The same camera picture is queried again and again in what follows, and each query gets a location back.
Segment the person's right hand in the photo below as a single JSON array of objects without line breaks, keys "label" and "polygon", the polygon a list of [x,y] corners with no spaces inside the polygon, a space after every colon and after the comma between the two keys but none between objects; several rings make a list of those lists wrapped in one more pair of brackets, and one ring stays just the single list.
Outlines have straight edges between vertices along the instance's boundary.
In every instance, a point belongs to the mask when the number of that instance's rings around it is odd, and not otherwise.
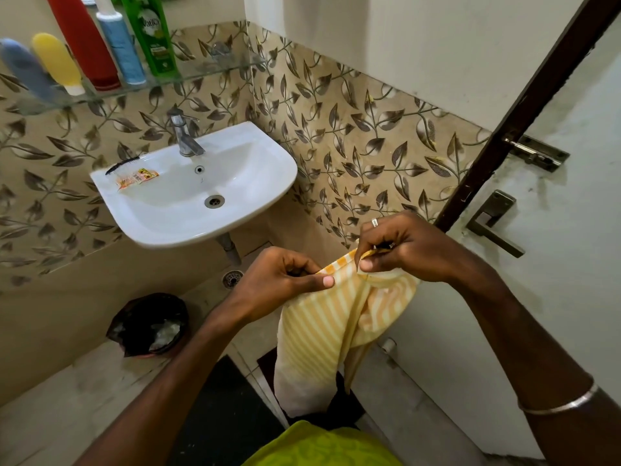
[{"label": "person's right hand", "polygon": [[403,211],[361,228],[354,260],[393,256],[400,268],[425,282],[456,283],[476,267],[476,256],[417,214]]}]

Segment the yellow striped towel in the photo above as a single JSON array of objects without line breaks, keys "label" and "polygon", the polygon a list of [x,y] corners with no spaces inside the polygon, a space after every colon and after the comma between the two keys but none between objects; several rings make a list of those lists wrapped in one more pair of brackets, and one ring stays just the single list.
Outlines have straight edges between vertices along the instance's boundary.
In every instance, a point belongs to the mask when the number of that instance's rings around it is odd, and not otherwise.
[{"label": "yellow striped towel", "polygon": [[274,394],[288,417],[326,412],[342,370],[350,394],[371,345],[399,318],[420,280],[400,268],[365,273],[356,250],[324,267],[332,288],[287,302],[278,326]]}]

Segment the person's right forearm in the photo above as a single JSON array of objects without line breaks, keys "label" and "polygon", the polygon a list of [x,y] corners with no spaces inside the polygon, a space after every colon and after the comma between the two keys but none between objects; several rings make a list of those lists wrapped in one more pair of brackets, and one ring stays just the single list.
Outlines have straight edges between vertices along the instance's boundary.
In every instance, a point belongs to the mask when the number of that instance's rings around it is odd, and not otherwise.
[{"label": "person's right forearm", "polygon": [[621,466],[621,406],[524,308],[498,273],[450,283],[469,305],[549,466]]}]

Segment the person's left forearm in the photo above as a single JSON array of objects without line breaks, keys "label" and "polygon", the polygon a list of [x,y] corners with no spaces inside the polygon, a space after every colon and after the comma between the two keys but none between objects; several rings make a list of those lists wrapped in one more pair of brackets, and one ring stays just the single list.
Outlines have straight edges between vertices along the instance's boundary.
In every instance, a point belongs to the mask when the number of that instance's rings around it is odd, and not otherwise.
[{"label": "person's left forearm", "polygon": [[73,466],[165,466],[208,375],[235,335],[274,309],[228,297]]}]

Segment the white ceramic wash basin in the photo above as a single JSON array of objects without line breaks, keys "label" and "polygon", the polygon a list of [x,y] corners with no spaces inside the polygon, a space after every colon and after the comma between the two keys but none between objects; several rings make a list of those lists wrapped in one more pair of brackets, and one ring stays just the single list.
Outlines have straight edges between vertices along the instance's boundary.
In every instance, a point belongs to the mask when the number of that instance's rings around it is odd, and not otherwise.
[{"label": "white ceramic wash basin", "polygon": [[[294,158],[251,122],[196,140],[201,156],[181,156],[173,145],[123,165],[118,170],[159,173],[127,189],[119,190],[114,173],[90,174],[115,223],[138,245],[173,248],[230,232],[281,199],[296,179]],[[208,209],[210,195],[222,195],[224,205]]]}]

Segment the dark doormat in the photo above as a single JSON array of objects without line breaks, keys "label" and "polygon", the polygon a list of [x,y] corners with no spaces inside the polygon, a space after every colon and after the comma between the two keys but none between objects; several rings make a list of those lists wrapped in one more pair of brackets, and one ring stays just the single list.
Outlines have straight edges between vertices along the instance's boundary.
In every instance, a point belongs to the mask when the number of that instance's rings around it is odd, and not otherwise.
[{"label": "dark doormat", "polygon": [[[273,348],[257,360],[258,367],[267,381],[271,394],[274,394],[276,352],[276,348]],[[362,418],[366,411],[363,409],[353,391],[346,393],[344,378],[340,372],[337,373],[336,384],[337,393],[332,398],[326,412],[312,413],[301,417],[289,417],[280,408],[278,402],[276,402],[276,406],[280,412],[283,413],[284,419],[289,425],[293,425],[298,421],[306,421],[327,431],[341,427],[351,427],[356,429],[356,422]]]}]

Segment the black floor mat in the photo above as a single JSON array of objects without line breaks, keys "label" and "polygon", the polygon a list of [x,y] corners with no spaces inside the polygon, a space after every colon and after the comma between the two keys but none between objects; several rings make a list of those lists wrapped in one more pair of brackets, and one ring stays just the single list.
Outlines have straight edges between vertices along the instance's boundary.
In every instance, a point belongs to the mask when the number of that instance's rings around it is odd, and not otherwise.
[{"label": "black floor mat", "polygon": [[229,356],[198,393],[167,466],[242,466],[285,428]]}]

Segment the bin with black bag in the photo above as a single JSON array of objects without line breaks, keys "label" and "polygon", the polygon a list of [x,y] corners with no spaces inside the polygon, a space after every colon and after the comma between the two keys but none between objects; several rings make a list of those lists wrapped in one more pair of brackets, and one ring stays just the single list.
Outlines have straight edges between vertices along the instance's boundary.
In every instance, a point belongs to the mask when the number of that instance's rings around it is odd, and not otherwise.
[{"label": "bin with black bag", "polygon": [[127,359],[171,358],[189,335],[188,307],[180,297],[168,293],[152,293],[128,301],[105,333]]}]

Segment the metal door bolt latch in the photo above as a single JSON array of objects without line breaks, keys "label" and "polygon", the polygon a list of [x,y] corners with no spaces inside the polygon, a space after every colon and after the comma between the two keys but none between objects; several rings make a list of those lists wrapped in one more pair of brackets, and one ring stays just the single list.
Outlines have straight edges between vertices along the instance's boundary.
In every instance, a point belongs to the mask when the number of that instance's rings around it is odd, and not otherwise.
[{"label": "metal door bolt latch", "polygon": [[555,172],[570,157],[569,153],[527,135],[522,135],[516,140],[504,137],[503,140],[510,145],[510,153],[513,156],[545,172]]}]

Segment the white door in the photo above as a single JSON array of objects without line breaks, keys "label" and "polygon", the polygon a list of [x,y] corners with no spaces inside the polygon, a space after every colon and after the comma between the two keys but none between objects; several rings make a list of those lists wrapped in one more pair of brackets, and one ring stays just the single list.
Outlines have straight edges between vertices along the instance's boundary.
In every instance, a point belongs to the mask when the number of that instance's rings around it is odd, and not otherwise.
[{"label": "white door", "polygon": [[[526,135],[570,157],[550,173],[508,156],[448,234],[621,405],[621,13]],[[496,189],[517,200],[494,229],[524,249],[520,258],[466,229]],[[387,337],[400,368],[484,454],[543,458],[454,289],[422,283]]]}]

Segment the strip of orange sachets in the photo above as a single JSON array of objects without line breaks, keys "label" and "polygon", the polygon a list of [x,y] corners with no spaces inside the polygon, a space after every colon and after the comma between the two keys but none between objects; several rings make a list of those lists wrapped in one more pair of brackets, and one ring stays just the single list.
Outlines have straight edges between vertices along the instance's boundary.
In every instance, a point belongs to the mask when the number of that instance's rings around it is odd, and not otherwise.
[{"label": "strip of orange sachets", "polygon": [[114,176],[119,190],[122,190],[158,178],[159,173],[146,168],[139,168],[135,170],[117,170],[114,172]]}]

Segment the black comb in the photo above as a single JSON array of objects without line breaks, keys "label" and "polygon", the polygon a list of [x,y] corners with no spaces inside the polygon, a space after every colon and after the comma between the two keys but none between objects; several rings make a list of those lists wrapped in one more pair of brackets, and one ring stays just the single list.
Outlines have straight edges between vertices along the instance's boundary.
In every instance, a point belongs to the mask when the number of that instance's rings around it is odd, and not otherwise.
[{"label": "black comb", "polygon": [[111,166],[106,172],[105,175],[108,176],[110,174],[112,174],[113,172],[115,172],[116,170],[118,170],[119,168],[121,168],[123,165],[132,163],[134,161],[139,160],[139,156],[134,156],[134,157],[130,157],[128,159],[122,160],[116,164],[114,164],[113,166]]}]

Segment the red bottle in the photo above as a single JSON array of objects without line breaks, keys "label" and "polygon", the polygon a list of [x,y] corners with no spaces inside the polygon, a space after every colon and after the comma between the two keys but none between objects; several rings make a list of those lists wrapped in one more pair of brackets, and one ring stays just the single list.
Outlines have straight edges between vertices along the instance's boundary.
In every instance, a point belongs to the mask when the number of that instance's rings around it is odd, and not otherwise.
[{"label": "red bottle", "polygon": [[82,0],[47,0],[75,60],[95,90],[121,87],[115,63]]}]

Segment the blue bottle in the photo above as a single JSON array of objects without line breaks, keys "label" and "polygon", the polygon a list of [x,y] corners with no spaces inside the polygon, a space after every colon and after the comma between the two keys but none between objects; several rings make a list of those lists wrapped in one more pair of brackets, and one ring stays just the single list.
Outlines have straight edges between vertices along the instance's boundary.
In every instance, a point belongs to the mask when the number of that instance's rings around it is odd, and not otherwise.
[{"label": "blue bottle", "polygon": [[66,100],[66,93],[41,61],[20,42],[0,38],[0,58],[37,99],[49,104],[60,104]]}]

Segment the dark brown door frame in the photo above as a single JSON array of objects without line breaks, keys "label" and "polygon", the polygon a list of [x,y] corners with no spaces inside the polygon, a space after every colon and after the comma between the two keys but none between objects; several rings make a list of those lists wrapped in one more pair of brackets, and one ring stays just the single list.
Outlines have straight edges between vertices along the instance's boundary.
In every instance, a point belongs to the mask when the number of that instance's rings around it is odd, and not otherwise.
[{"label": "dark brown door frame", "polygon": [[621,0],[584,0],[531,80],[494,130],[435,226],[449,231],[518,140],[621,13]]}]

